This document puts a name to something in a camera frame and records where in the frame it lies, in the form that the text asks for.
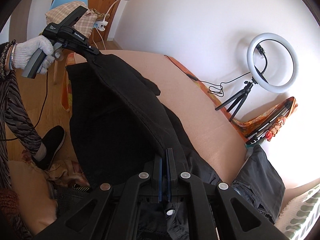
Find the left gloved hand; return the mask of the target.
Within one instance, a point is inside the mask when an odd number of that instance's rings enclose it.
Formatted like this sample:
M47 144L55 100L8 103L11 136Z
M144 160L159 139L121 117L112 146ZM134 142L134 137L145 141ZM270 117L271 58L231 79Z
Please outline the left gloved hand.
M54 63L55 56L52 43L43 35L16 45L13 50L11 68L25 69L27 63L38 49L43 51L46 57L41 63L40 70L37 71L37 74L46 74L48 68Z

